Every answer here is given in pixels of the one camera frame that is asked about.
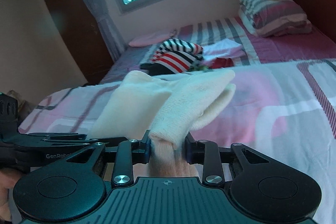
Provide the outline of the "person's left hand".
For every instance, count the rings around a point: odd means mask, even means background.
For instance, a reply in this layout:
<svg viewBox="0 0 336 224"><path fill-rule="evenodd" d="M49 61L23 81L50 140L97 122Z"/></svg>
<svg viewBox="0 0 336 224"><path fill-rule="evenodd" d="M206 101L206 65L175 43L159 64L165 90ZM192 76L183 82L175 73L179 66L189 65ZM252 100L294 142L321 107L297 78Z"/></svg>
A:
<svg viewBox="0 0 336 224"><path fill-rule="evenodd" d="M9 190L12 189L17 181L21 178L21 174L10 168L1 169L1 222L11 222L11 211L9 207Z"/></svg>

